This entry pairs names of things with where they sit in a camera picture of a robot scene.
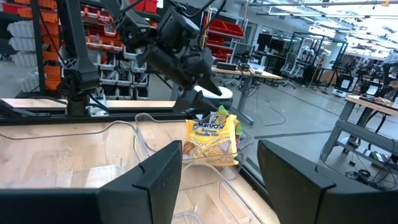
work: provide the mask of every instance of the gray floor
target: gray floor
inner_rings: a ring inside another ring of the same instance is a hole
[[[0,70],[0,97],[14,97],[19,92],[17,79],[26,76],[30,68],[18,68],[11,62],[1,62]],[[169,100],[171,90],[162,83],[155,75],[150,76],[151,100]],[[234,90],[233,106],[238,104],[240,92]],[[331,130],[344,106],[344,99],[334,95],[325,95],[320,92],[297,87],[273,88],[262,85],[258,93],[251,96],[246,103],[245,113],[255,120],[253,126],[243,123],[244,129],[256,139],[255,147],[250,152],[250,157],[256,160],[256,148],[258,139],[268,139],[276,144],[285,147],[321,166],[330,166],[332,169],[341,172],[369,169],[372,175],[376,175],[379,169],[370,165],[365,159],[359,160],[357,156],[342,154],[342,148],[336,147],[327,160],[327,165],[319,161],[320,151],[329,137]],[[271,109],[271,106],[284,117]],[[363,108],[353,113],[350,120],[357,121]],[[370,120],[367,127],[375,130],[381,121],[380,115]],[[398,139],[398,118],[388,117],[380,133]],[[348,162],[353,160],[356,165],[351,167]],[[383,185],[392,186],[394,179],[390,174]]]

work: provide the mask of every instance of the ceiling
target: ceiling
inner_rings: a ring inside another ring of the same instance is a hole
[[[334,29],[347,35],[347,41],[368,44],[378,50],[398,49],[398,4],[382,6],[379,2],[366,1],[367,5],[344,6],[303,6],[303,4],[323,2],[322,0],[252,0],[254,4],[299,4],[301,6],[251,6],[257,14],[283,13],[311,14],[295,17],[303,19],[311,25]],[[364,2],[363,0],[331,0],[330,2]],[[321,17],[314,15],[337,15],[336,17]]]

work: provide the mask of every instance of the desk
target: desk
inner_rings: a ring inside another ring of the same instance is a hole
[[[243,83],[243,87],[242,88],[244,88],[244,89],[248,89],[251,86],[251,83],[253,81],[253,77],[270,78],[270,79],[276,79],[276,80],[281,80],[282,79],[282,77],[280,77],[278,75],[274,75],[274,74],[271,74],[271,73],[265,72],[265,71],[256,71],[255,70],[255,72],[261,72],[262,73],[261,75],[257,75],[257,74],[250,73],[250,72],[230,71],[230,70],[222,70],[222,69],[218,69],[218,68],[212,68],[211,70],[213,72],[216,72],[216,73],[243,76],[244,83]],[[239,118],[243,118],[243,120],[245,120],[245,122],[249,123],[250,125],[253,125],[254,124],[254,120],[252,118],[250,118],[248,115],[244,114],[244,112],[243,112],[244,107],[246,105],[246,100],[247,99],[248,98],[245,97],[242,94],[240,99],[239,99],[238,107],[236,109],[231,107],[231,111],[232,111],[232,114],[237,115]]]
[[[65,107],[49,100],[4,99],[19,107]],[[108,101],[117,107],[154,107],[170,105],[171,101]],[[91,133],[102,130],[106,124],[53,124],[32,126],[3,126],[0,132],[14,137],[55,134]],[[43,176],[51,172],[87,170],[110,164],[128,165],[134,132],[126,125],[115,125],[101,134],[48,139],[9,140],[0,137],[0,183]],[[251,207],[263,223],[278,224],[276,214],[241,177],[231,186]],[[253,223],[261,223],[254,218]]]
[[[364,100],[359,99],[360,96],[347,96],[346,97],[346,104],[343,108],[343,111],[338,118],[333,131],[330,134],[329,139],[327,140],[322,152],[321,152],[321,159],[326,161],[330,152],[333,150],[335,146],[342,146],[346,150],[352,151],[353,153],[379,165],[380,167],[384,167],[384,164],[372,159],[368,156],[369,152],[361,152],[357,151],[357,146],[355,146],[355,141],[360,138],[366,142],[371,143],[381,149],[386,150],[387,152],[393,152],[394,145],[395,145],[395,155],[398,155],[398,144],[394,144],[391,139],[381,136],[380,134],[376,134],[370,130],[365,128],[366,121],[370,117],[371,113],[375,111],[380,111],[382,113],[391,115],[391,116],[398,116],[398,111],[392,110],[390,108],[386,108],[383,106],[379,106],[374,103],[370,103]],[[354,110],[355,105],[362,105],[365,106],[365,110],[362,113],[361,117],[359,118],[356,124],[349,122],[348,118],[351,112]],[[348,138],[347,142],[340,142],[338,140],[341,132],[344,131],[349,133],[351,136]],[[397,170],[391,169],[391,171],[395,174],[398,174]]]

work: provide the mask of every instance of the robot workstation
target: robot workstation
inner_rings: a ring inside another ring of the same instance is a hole
[[[22,107],[17,99],[0,100],[0,124],[9,127],[0,137],[0,223],[395,223],[396,191],[378,191],[271,141],[256,143],[229,108],[208,97],[224,94],[201,42],[213,19],[203,27],[192,19],[215,0],[194,14],[165,1],[157,27],[134,10],[142,0],[100,1],[126,50],[140,50],[138,65],[150,65],[178,88],[175,102],[122,106],[95,93],[101,72],[88,56],[80,1],[56,0],[63,99],[49,105],[43,97],[24,99],[32,105]],[[234,70],[258,75],[248,63],[252,47],[237,45]],[[244,167],[252,147],[258,183]]]

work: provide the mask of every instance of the computer monitor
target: computer monitor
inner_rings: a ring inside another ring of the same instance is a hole
[[[279,52],[283,52],[284,44],[285,44],[285,42],[283,40],[272,39],[269,48],[277,50]]]
[[[266,46],[270,46],[271,44],[272,35],[270,34],[259,34],[257,38],[257,44],[259,45],[259,51],[264,51]]]

